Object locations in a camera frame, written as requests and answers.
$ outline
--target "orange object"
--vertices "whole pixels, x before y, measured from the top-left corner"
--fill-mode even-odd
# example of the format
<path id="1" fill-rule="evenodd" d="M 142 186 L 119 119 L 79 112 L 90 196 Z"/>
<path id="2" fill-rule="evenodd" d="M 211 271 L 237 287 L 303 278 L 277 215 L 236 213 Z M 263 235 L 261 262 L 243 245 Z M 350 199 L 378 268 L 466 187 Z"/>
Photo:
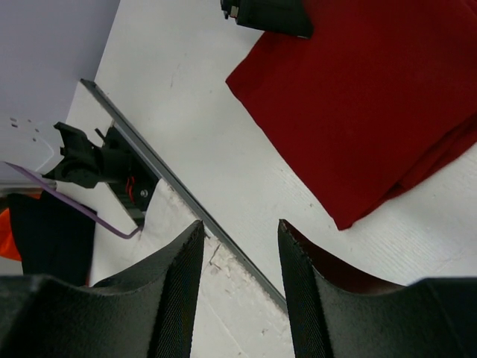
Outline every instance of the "orange object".
<path id="1" fill-rule="evenodd" d="M 31 197 L 39 199 L 40 195 L 31 195 Z M 0 257 L 22 261 L 22 257 L 20 256 L 15 245 L 15 240 L 13 239 L 9 209 L 0 213 Z"/>

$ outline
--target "gray wall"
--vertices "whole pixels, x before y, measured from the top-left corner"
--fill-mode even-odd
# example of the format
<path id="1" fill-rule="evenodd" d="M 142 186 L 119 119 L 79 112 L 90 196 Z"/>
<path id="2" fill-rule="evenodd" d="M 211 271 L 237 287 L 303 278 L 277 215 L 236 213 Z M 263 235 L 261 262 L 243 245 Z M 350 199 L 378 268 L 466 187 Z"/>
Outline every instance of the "gray wall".
<path id="1" fill-rule="evenodd" d="M 119 0 L 0 0 L 0 112 L 64 122 L 94 79 Z M 0 163 L 0 182 L 21 180 Z M 0 260 L 0 274 L 18 268 Z"/>

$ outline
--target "folded red cloth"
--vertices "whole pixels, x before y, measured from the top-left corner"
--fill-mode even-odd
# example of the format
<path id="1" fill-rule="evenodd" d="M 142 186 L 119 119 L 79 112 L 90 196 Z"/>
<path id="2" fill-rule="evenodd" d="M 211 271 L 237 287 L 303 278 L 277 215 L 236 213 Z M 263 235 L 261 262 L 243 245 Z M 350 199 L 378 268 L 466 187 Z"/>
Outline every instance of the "folded red cloth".
<path id="1" fill-rule="evenodd" d="M 227 83 L 339 229 L 477 141 L 477 0 L 309 0 Z"/>

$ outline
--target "metal strip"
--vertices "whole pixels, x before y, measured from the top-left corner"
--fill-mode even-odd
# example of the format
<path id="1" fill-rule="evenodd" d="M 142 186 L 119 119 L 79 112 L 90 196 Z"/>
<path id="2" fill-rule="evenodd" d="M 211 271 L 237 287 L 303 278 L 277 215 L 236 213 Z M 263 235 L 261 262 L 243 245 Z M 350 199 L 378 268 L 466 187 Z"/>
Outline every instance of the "metal strip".
<path id="1" fill-rule="evenodd" d="M 173 171 L 164 163 L 157 153 L 147 144 L 129 121 L 124 117 L 121 111 L 104 94 L 101 88 L 93 81 L 81 80 L 81 83 L 98 101 L 98 103 L 109 113 L 115 122 L 115 127 L 119 133 L 126 139 L 135 152 L 144 160 L 145 164 L 158 178 L 164 178 L 179 196 L 189 205 L 191 210 L 203 221 L 209 230 L 223 242 L 230 251 L 236 256 L 237 260 L 245 269 L 255 277 L 262 288 L 270 295 L 278 307 L 287 312 L 286 301 L 280 291 L 263 275 L 255 266 L 250 258 L 233 241 L 229 234 L 217 223 L 216 220 L 207 212 L 207 210 L 190 193 L 186 186 L 173 173 Z"/>

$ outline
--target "purple wire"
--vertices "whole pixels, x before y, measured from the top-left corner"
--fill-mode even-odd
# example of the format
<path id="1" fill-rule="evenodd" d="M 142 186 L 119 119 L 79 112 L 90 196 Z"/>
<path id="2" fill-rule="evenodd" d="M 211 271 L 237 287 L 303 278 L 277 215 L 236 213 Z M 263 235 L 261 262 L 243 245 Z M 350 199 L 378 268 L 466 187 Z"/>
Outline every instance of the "purple wire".
<path id="1" fill-rule="evenodd" d="M 26 178 L 30 179 L 34 183 L 38 184 L 39 186 L 42 187 L 46 192 L 49 192 L 52 194 L 56 199 L 61 200 L 63 203 L 68 204 L 71 207 L 74 207 L 77 211 L 80 213 L 83 213 L 87 217 L 89 217 L 91 220 L 94 220 L 98 224 L 100 224 L 102 227 L 106 228 L 110 232 L 114 233 L 115 235 L 121 237 L 122 239 L 130 239 L 134 235 L 136 235 L 142 228 L 139 226 L 136 229 L 133 230 L 132 233 L 122 233 L 115 227 L 111 226 L 107 222 L 105 222 L 103 219 L 89 211 L 87 208 L 85 208 L 83 205 L 78 203 L 77 201 L 67 197 L 66 195 L 61 194 L 60 192 L 56 191 L 55 189 L 51 188 L 47 183 L 45 183 L 43 180 L 38 178 L 36 175 L 32 174 L 29 172 L 27 169 L 22 168 L 21 166 L 16 166 L 14 164 L 7 163 L 7 165 L 11 166 L 13 169 L 15 169 L 18 173 L 24 175 Z"/>

